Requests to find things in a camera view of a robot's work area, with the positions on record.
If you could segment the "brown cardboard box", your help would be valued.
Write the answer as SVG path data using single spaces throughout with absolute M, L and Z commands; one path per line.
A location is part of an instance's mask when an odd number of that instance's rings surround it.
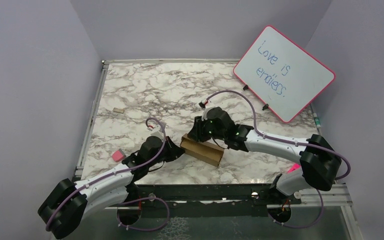
M 184 134 L 181 137 L 180 147 L 184 149 L 187 155 L 214 167 L 220 166 L 225 152 L 224 148 L 216 144 L 210 142 L 196 142 L 190 139 L 187 134 Z

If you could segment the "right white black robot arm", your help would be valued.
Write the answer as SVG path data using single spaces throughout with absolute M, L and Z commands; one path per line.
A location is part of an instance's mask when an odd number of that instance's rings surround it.
M 229 149 L 273 155 L 300 165 L 298 170 L 276 176 L 268 190 L 269 199 L 280 204 L 303 189 L 330 191 L 342 160 L 318 134 L 291 138 L 260 132 L 256 127 L 234 123 L 220 107 L 196 116 L 187 136 L 195 142 L 222 140 Z

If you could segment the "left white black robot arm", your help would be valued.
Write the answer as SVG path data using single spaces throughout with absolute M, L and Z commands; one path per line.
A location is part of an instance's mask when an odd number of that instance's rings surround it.
M 168 136 L 149 136 L 139 150 L 128 156 L 118 151 L 121 162 L 112 169 L 76 182 L 61 180 L 37 213 L 46 231 L 63 239 L 92 213 L 112 205 L 135 203 L 140 198 L 135 182 L 151 172 L 154 165 L 172 162 L 184 153 Z

